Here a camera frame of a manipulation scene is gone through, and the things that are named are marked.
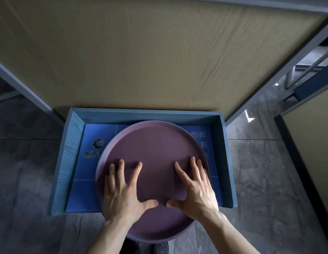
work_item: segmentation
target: purple tray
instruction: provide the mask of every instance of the purple tray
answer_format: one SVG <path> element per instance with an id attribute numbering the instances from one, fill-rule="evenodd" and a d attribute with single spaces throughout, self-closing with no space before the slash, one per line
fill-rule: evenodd
<path id="1" fill-rule="evenodd" d="M 125 161 L 125 180 L 141 161 L 143 167 L 137 181 L 139 201 L 156 199 L 158 207 L 149 209 L 131 227 L 128 238 L 144 243 L 161 243 L 184 233 L 194 220 L 179 209 L 167 208 L 168 199 L 185 199 L 185 186 L 174 170 L 174 162 L 192 177 L 190 156 L 201 159 L 208 171 L 207 159 L 197 141 L 181 127 L 164 121 L 143 121 L 129 126 L 117 134 L 107 145 L 96 170 L 97 197 L 102 203 L 104 177 L 109 164 L 118 167 Z"/>

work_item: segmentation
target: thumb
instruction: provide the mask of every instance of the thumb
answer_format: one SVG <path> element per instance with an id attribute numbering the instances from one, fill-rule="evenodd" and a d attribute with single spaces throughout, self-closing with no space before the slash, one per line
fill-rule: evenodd
<path id="1" fill-rule="evenodd" d="M 158 206 L 158 201 L 155 199 L 150 199 L 147 201 L 142 202 L 145 210 L 152 209 Z"/>
<path id="2" fill-rule="evenodd" d="M 184 201 L 180 201 L 178 199 L 170 199 L 166 202 L 166 206 L 169 208 L 179 208 L 182 210 L 183 203 L 184 203 Z"/>

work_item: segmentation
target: blue shoebox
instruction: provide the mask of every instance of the blue shoebox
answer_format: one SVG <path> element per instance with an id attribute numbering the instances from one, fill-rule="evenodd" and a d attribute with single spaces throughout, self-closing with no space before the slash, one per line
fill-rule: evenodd
<path id="1" fill-rule="evenodd" d="M 116 134 L 144 120 L 168 121 L 188 131 L 208 159 L 218 205 L 237 206 L 225 123 L 220 112 L 71 108 L 64 127 L 48 214 L 100 212 L 94 182 L 99 157 Z"/>

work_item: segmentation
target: wood grain surface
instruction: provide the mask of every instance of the wood grain surface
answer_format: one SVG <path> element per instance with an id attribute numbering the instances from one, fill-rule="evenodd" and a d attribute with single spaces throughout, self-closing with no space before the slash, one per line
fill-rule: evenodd
<path id="1" fill-rule="evenodd" d="M 283 119 L 328 212 L 328 89 Z"/>
<path id="2" fill-rule="evenodd" d="M 0 62 L 69 107 L 222 111 L 326 18 L 183 0 L 0 0 Z"/>

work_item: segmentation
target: marble floor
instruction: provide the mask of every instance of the marble floor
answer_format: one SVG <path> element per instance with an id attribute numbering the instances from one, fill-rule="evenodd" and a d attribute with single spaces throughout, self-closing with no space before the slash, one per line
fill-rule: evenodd
<path id="1" fill-rule="evenodd" d="M 261 253 L 328 253 L 273 120 L 294 104 L 281 102 L 284 80 L 227 127 L 238 208 L 220 210 Z M 94 240 L 101 214 L 46 216 L 61 136 L 62 128 L 24 97 L 0 102 L 1 254 L 81 254 Z M 217 253 L 199 223 L 169 246 L 170 253 Z M 148 245 L 141 248 L 149 253 Z"/>

